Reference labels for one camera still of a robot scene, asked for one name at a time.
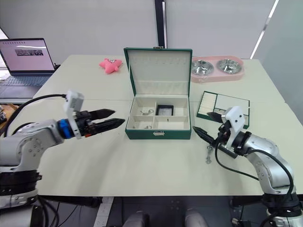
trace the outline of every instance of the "white wall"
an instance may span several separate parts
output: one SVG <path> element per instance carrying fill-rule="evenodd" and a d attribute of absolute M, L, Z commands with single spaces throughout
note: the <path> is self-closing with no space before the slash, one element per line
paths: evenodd
<path fill-rule="evenodd" d="M 302 0 L 280 0 L 254 56 L 260 59 L 301 123 L 303 123 L 302 12 Z"/>
<path fill-rule="evenodd" d="M 158 45 L 154 0 L 0 0 L 10 38 L 43 37 L 53 62 Z"/>
<path fill-rule="evenodd" d="M 169 48 L 250 58 L 274 0 L 166 0 Z"/>

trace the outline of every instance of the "stainless steel bowl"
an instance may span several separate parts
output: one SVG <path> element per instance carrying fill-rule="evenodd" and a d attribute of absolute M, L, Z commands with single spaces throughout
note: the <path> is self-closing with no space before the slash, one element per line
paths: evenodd
<path fill-rule="evenodd" d="M 212 73 L 214 67 L 211 63 L 204 60 L 197 60 L 191 63 L 191 72 L 199 76 L 207 76 Z"/>
<path fill-rule="evenodd" d="M 235 74 L 241 71 L 242 66 L 240 63 L 238 63 L 235 60 L 231 59 L 223 59 L 218 61 L 217 67 L 219 70 L 229 73 L 229 74 Z"/>

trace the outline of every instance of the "white table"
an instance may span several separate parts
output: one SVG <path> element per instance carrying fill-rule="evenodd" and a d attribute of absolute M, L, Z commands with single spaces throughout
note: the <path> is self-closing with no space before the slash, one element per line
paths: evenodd
<path fill-rule="evenodd" d="M 65 93 L 67 89 L 73 88 L 85 94 L 83 110 L 110 108 L 116 110 L 110 118 L 127 118 L 133 98 L 129 77 L 123 68 L 119 74 L 104 75 L 101 69 L 89 67 L 92 66 L 92 59 L 101 61 L 103 58 L 69 57 L 37 96 Z M 69 67 L 73 62 L 74 65 L 85 62 L 81 71 L 91 71 L 86 77 L 95 78 L 98 84 L 90 82 L 90 79 L 86 81 L 78 78 L 79 74 L 72 70 L 73 67 Z M 299 177 L 303 153 L 300 143 L 293 143 L 300 141 L 302 125 L 284 103 L 259 61 L 245 61 L 244 64 L 246 75 L 240 81 L 191 83 L 192 125 L 202 127 L 213 136 L 216 136 L 220 126 L 195 117 L 204 90 L 250 99 L 249 131 L 269 138 L 279 146 L 281 155 L 294 170 L 297 193 L 303 193 L 303 180 Z M 11 130 L 25 122 L 66 118 L 63 102 L 62 99 L 47 99 L 29 105 L 14 121 Z M 257 181 L 221 168 L 213 155 L 212 163 L 206 164 L 207 144 L 194 132 L 191 140 L 129 140 L 124 130 L 125 123 L 101 135 L 81 140 L 73 138 L 48 149 L 39 167 L 43 175 L 43 179 L 38 182 L 39 193 L 65 196 L 262 194 Z M 256 175 L 252 165 L 243 157 L 232 159 L 220 153 L 219 158 L 229 167 Z"/>

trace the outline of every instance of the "floor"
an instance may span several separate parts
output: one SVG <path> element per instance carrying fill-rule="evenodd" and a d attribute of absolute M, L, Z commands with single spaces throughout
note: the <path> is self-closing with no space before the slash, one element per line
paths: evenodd
<path fill-rule="evenodd" d="M 231 219 L 239 218 L 241 207 L 231 209 L 228 196 L 155 196 L 155 197 L 115 197 L 108 217 L 107 226 L 122 226 L 122 222 L 136 211 L 150 215 L 151 227 L 182 227 L 185 211 L 198 210 L 209 227 L 232 227 Z M 75 205 L 60 203 L 59 215 L 62 223 L 75 209 Z M 250 220 L 257 227 L 266 217 L 266 208 L 261 204 L 244 207 L 242 220 Z M 93 227 L 98 208 L 78 206 L 61 227 Z"/>

